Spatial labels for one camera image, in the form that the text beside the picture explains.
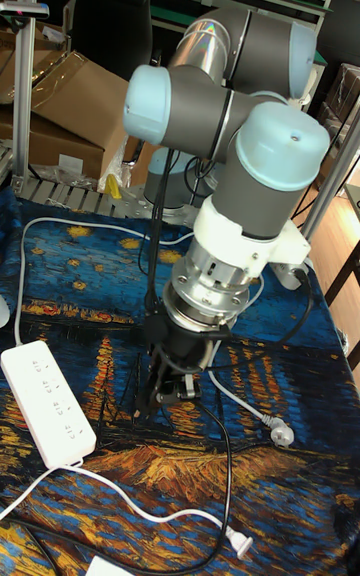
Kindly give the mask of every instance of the black cable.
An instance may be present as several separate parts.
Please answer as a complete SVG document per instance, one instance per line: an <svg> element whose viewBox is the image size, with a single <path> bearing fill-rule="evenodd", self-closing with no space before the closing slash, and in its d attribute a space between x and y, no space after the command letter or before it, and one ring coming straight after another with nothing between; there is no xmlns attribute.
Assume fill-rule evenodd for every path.
<svg viewBox="0 0 360 576"><path fill-rule="evenodd" d="M44 547L44 544L41 540L39 540L35 534L29 529L28 525L26 522L24 522L21 519L17 519L16 521L17 525L19 525L20 527L22 527L23 529L26 530L26 532L28 533L28 535L30 536L31 540L33 541L34 545L36 545L36 547L38 548L38 550L40 551L40 553L43 555L43 557L48 561L48 563L50 563L51 568L55 574L55 576L61 576L61 571L59 569L59 567L56 565L53 557L51 556L50 552L46 549L46 547ZM2 525L6 525L8 524L8 521L6 521L6 519L0 521L0 524Z"/></svg>
<svg viewBox="0 0 360 576"><path fill-rule="evenodd" d="M2 66L2 68L0 69L0 76L1 74L5 71L6 67L8 66L8 64L10 63L13 55L15 54L15 49L12 50L11 54L9 54L9 56L7 57L4 65Z"/></svg>
<svg viewBox="0 0 360 576"><path fill-rule="evenodd" d="M280 338L280 340L276 341L277 345L284 345L284 343L286 343L288 340L290 340L290 338L292 338L293 336L295 336L295 334L297 334L300 327L302 327L303 324L305 323L305 321L307 320L307 318L308 318L308 316L309 316L309 314L313 308L313 305L314 305L314 295L313 295L313 291L312 291L312 287L311 287L309 278L307 277L307 275L305 274L305 272L302 269L297 269L295 272L295 276L301 282L301 284L306 287L307 297L308 297L307 305L306 305L305 311L304 311L303 315L301 316L300 320L296 323L296 325L294 325L294 327L292 329L290 329L290 331L287 332L287 334L285 334L285 336Z"/></svg>
<svg viewBox="0 0 360 576"><path fill-rule="evenodd" d="M294 220L294 218L297 218L297 216L300 216L300 214L302 214L303 212L306 212L306 210L309 209L309 207L311 207L315 203L316 199L317 199L317 196L315 196L315 198L310 203L305 205L305 207L303 209L300 209L299 212L296 212L296 214L293 214L291 216L291 220Z"/></svg>
<svg viewBox="0 0 360 576"><path fill-rule="evenodd" d="M22 525L23 525L24 529L26 529L26 531L29 534L33 543L40 550L41 554L43 554L44 558L46 558L46 560L50 563L51 569L53 570L55 576L62 576L62 573L61 573L59 567L55 563L50 552L44 546L44 543L35 536L35 534L29 529L29 527L26 525L26 523L23 523Z"/></svg>
<svg viewBox="0 0 360 576"><path fill-rule="evenodd" d="M140 249L139 249L139 253L138 253L138 268L140 269L141 273L144 274L144 276L148 275L148 272L146 272L143 269L143 266L141 264L141 257L142 257L142 253L144 251L146 233L147 233L147 230L145 229L144 236L142 237L142 241L141 241L141 245L140 245Z"/></svg>
<svg viewBox="0 0 360 576"><path fill-rule="evenodd" d="M31 171L32 175L35 176L35 178L37 178L37 180L42 181L41 176L39 176L39 174L37 173L37 171L33 168L32 165L30 165L30 163L28 163L28 168Z"/></svg>
<svg viewBox="0 0 360 576"><path fill-rule="evenodd" d="M145 309L149 313L157 312L159 308L159 299L155 289L156 267L159 252L159 241L162 227L162 216L165 203L165 194L167 182L171 169L174 150L169 149L163 175L161 177L158 192L154 202L153 213L151 217L150 245L149 245L149 269L147 292L145 295Z"/></svg>
<svg viewBox="0 0 360 576"><path fill-rule="evenodd" d="M180 151L179 149L177 150L177 153L178 153L178 155L176 156L173 164L172 164L171 167L170 167L170 172L172 172L172 170L174 169L176 163L178 162L178 160L179 160L179 158L180 158L181 151Z"/></svg>
<svg viewBox="0 0 360 576"><path fill-rule="evenodd" d="M301 200L300 200L300 202L298 203L297 208L295 209L293 215L291 216L291 220L292 220L293 218L295 218L295 216L297 216L298 213L301 214L301 212L304 211L304 210L299 211L299 209L301 208L301 205L303 204L306 196L308 195L308 193L309 193L309 191L310 191L310 189L311 189L311 185L312 185L312 183L310 183L309 187L306 189L305 193L304 193L303 196L301 197Z"/></svg>
<svg viewBox="0 0 360 576"><path fill-rule="evenodd" d="M178 160L179 160L179 158L180 158L180 155L181 155L180 150L177 150L177 153L178 153L178 154L177 154L174 162L172 163L172 165L171 165L171 167L170 167L170 172L169 172L169 173L171 173L171 171L174 169L176 163L178 162ZM142 264L141 264L141 257L142 257L142 253L143 253L143 251L144 251L146 234L147 234L147 229L145 229L145 231L144 231L144 236L143 236L143 238L142 238L141 245L140 245L140 250L139 250L139 253L138 253L138 268L139 268L139 270L141 271L141 273L144 274L144 276L148 276L148 272L146 272L146 271L143 269L143 266L142 266Z"/></svg>
<svg viewBox="0 0 360 576"><path fill-rule="evenodd" d="M338 187L338 189L337 189L336 195L337 195L337 194L342 190L342 188L344 187L346 181L347 181L348 178L351 176L351 174L352 174L352 172L354 171L354 169L355 169L356 165L358 164L359 160L360 160L360 156L357 157L357 159L356 159L355 163L353 164L353 166L350 167L350 169L349 169L349 171L347 172L346 176L344 176L341 184L339 185L339 187Z"/></svg>
<svg viewBox="0 0 360 576"><path fill-rule="evenodd" d="M145 569L145 568L138 567L137 565L132 566L132 565L129 565L128 563L124 563L123 561L115 560L114 558L112 558L108 554L104 553L103 551L97 549L93 545L79 541L77 538L72 538L68 534L62 534L60 532L54 532L53 530L48 529L47 527L45 527L43 525L39 525L38 523L31 523L31 522L28 522L27 520L24 520L22 518L12 516L11 514L6 517L7 520L11 521L12 523L24 525L24 526L26 526L27 529L33 529L36 532L48 534L49 536L52 536L53 538L56 538L57 540L61 540L62 542L71 543L75 547L80 547L81 549L84 549L85 551L93 552L94 555L99 556L100 558L103 558L104 560L108 561L112 565L115 565L116 567L130 571L130 573L133 573L134 576L135 576L135 574L136 574L136 576L187 576L188 574L195 574L198 571L205 570L213 562L213 560L215 560L215 558L220 553L222 546L223 546L223 543L224 543L224 540L225 540L225 537L226 537L226 530L227 530L228 523L229 523L230 503L231 503L232 458L231 458L230 437L229 437L229 433L228 433L225 425L217 418L217 416L215 416L215 414L213 414L202 403L196 402L195 405L199 409L201 409L203 412L205 412L205 414L210 416L210 418L212 418L216 422L216 424L220 427L222 433L224 434L224 441L225 441L225 445L226 445L226 454L227 454L226 490L225 490L223 521L222 521L221 531L220 531L218 540L216 541L216 545L215 545L214 549L212 550L211 554L207 558L195 563L192 567L189 567L189 568L174 569L172 571L167 569L166 572L157 571L157 570L153 570L153 569Z"/></svg>
<svg viewBox="0 0 360 576"><path fill-rule="evenodd" d="M193 189L189 183L189 178L188 178L188 171L190 169L190 166L192 166L192 163L194 163L195 165L195 178L196 178L196 185L195 185L195 189ZM199 158L196 158L196 156L193 156L193 158L190 158L190 160L188 161L188 163L185 166L184 169L184 182L185 185L187 187L187 189L189 190L189 192L195 197L198 196L198 198L207 198L208 194L198 194L197 193L197 188L199 185L199 181L202 180L203 178L205 178L206 176L208 176L211 172L211 170L214 167L214 163L212 161L209 161L209 163L206 165L204 171L201 171L201 160Z"/></svg>
<svg viewBox="0 0 360 576"><path fill-rule="evenodd" d="M181 365L177 365L165 354L164 350L159 345L156 345L156 351L160 354L162 361L179 374L199 374L203 371L201 367L181 367Z"/></svg>
<svg viewBox="0 0 360 576"><path fill-rule="evenodd" d="M314 294L313 294L313 290L312 290L311 283L309 281L308 276L305 274L305 272L302 269L297 269L295 271L294 275L301 282L301 284L306 287L307 297L308 297L306 308L305 308L305 311L304 311L303 315L301 316L300 320L296 323L296 325L294 325L294 327L292 327L290 329L290 331L288 331L284 336L282 336L282 338L274 341L274 343L272 343L274 345L284 345L288 340L290 340L290 338L295 336L295 334L297 334L299 329L303 326L305 321L308 319L309 314L310 314L310 312L313 308L313 305L314 305ZM222 369L233 369L233 368L236 368L242 364L243 364L243 361L240 361L239 363L235 363L232 365L219 365L219 366L214 365L214 366L210 367L209 370L206 370L206 371L217 371L217 370L220 371Z"/></svg>

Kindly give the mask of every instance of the power strip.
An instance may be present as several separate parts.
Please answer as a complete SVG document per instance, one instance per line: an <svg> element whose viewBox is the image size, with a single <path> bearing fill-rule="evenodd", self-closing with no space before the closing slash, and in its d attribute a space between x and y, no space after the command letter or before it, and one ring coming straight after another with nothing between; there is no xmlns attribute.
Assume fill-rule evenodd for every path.
<svg viewBox="0 0 360 576"><path fill-rule="evenodd" d="M86 576L131 576L131 573L112 563L108 563L99 556L95 556L86 572Z"/></svg>
<svg viewBox="0 0 360 576"><path fill-rule="evenodd" d="M94 451L96 436L44 341L7 349L1 368L46 467Z"/></svg>

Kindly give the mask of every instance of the white plug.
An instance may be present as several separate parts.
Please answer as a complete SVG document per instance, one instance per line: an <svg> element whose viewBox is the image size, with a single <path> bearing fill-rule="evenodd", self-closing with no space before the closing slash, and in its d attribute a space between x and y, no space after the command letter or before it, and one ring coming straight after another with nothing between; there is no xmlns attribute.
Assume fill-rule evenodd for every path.
<svg viewBox="0 0 360 576"><path fill-rule="evenodd" d="M271 440L277 447L289 447L294 442L294 432L281 418L273 418L271 423Z"/></svg>
<svg viewBox="0 0 360 576"><path fill-rule="evenodd" d="M245 556L248 549L250 549L251 545L253 544L253 539L251 536L247 537L244 536L241 532L236 532L231 527L227 527L226 529L226 537L229 540L231 547L235 550L236 555L239 560L243 556Z"/></svg>

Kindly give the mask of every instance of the blue fabric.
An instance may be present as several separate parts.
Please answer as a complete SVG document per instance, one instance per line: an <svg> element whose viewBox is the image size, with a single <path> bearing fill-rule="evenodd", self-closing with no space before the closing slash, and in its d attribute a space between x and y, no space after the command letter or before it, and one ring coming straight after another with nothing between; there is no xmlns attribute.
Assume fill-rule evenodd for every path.
<svg viewBox="0 0 360 576"><path fill-rule="evenodd" d="M12 308L17 298L21 227L47 216L105 222L143 232L147 221L101 218L17 203L0 194L2 219L0 292ZM171 240L185 228L164 226ZM171 263L189 241L160 248L158 291ZM143 336L146 278L138 269L140 240L105 229L78 230L56 223L30 228L21 337L44 339L97 434L97 449L85 466L118 481L145 509L206 508L221 518L225 454L220 432L192 403L134 420L135 397L149 366ZM147 245L144 248L146 268ZM356 576L360 543L360 409L352 375L316 276L310 273L314 309L291 341L280 338L303 313L302 289L284 290L266 269L261 298L239 319L234 339L222 346L216 364L222 382L264 413L294 429L289 451L271 444L269 431L221 395L207 374L202 401L228 428L233 449L231 523L252 535L254 548L237 561L225 544L203 573L236 576ZM14 346L13 324L0 331L1 350ZM0 492L10 502L44 471L39 454L0 376ZM105 486L57 473L16 513L97 543L132 566L160 569L191 565L208 555L218 532L205 522L179 520L154 526L141 521ZM38 550L24 546L20 530L6 534L0 552L5 576L49 572ZM55 560L82 576L91 552L46 537Z"/></svg>

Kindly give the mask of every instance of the robotic arm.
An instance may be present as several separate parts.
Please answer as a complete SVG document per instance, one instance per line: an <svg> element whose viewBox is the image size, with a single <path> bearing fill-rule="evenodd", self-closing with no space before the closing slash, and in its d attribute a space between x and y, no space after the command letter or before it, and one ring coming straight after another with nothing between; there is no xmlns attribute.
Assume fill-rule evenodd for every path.
<svg viewBox="0 0 360 576"><path fill-rule="evenodd" d="M226 162L164 287L162 310L145 319L153 355L138 415L197 397L193 374L209 364L215 342L229 337L251 279L269 262L300 265L310 250L288 218L329 137L284 100L302 96L315 43L309 28L225 8L189 27L169 69L134 72L128 133Z"/></svg>

